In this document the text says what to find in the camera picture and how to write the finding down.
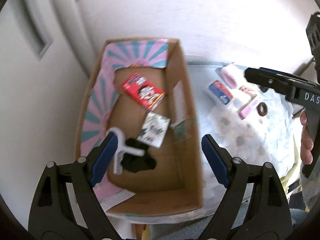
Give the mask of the person's right hand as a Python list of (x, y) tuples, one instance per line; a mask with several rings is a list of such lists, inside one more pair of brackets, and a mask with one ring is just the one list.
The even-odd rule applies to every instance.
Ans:
[(300, 115), (300, 123), (303, 126), (301, 146), (300, 146), (300, 157), (305, 165), (310, 165), (313, 161), (311, 150), (313, 149), (313, 140), (311, 139), (308, 132), (308, 118), (305, 111), (302, 111)]

